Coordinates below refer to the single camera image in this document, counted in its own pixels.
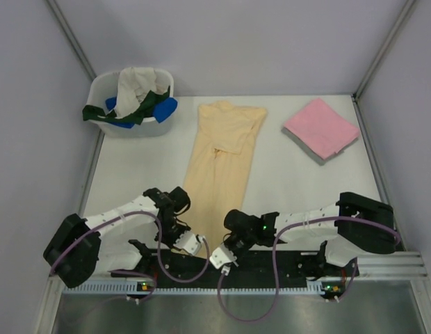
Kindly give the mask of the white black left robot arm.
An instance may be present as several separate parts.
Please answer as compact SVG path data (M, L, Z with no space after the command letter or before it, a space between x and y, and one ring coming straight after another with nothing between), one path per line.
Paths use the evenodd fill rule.
M189 208L190 198L178 186L171 192L148 189L132 201L94 216L71 214L57 229L43 258L69 288L107 273L151 274L157 246L189 255L199 252L199 239L178 219Z

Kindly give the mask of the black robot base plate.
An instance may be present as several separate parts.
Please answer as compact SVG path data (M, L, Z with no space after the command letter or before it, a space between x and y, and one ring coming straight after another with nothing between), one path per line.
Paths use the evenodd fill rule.
M170 250L161 251L163 265L175 278L188 280L195 277L204 267L205 259L173 253ZM279 250L276 252L277 274L279 286L303 287L308 280L332 278L343 282L345 277L359 274L355 264L350 261L345 267L331 264L321 264L320 255L303 255L297 251ZM191 283L178 283L167 277L158 264L157 256L152 255L138 272L152 276L158 287L216 287L220 271L209 265L202 276ZM270 250L254 250L241 258L241 263L231 268L229 275L223 280L224 288L274 288L272 252Z

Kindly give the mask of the cream yellow t shirt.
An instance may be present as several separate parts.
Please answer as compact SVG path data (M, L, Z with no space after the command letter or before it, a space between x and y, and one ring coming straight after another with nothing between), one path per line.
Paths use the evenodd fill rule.
M267 110L228 101L198 107L197 135L184 189L190 209L183 215L213 251L226 235L224 219L243 205L258 133Z

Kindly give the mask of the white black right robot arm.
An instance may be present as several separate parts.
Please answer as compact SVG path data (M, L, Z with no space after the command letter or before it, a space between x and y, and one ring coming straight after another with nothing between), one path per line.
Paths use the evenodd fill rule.
M287 244L307 278L334 275L352 260L368 254L388 255L401 242L390 205L343 192L334 204L300 213L248 215L237 209L225 217L229 236L210 256L212 265L238 264L253 246L276 249Z

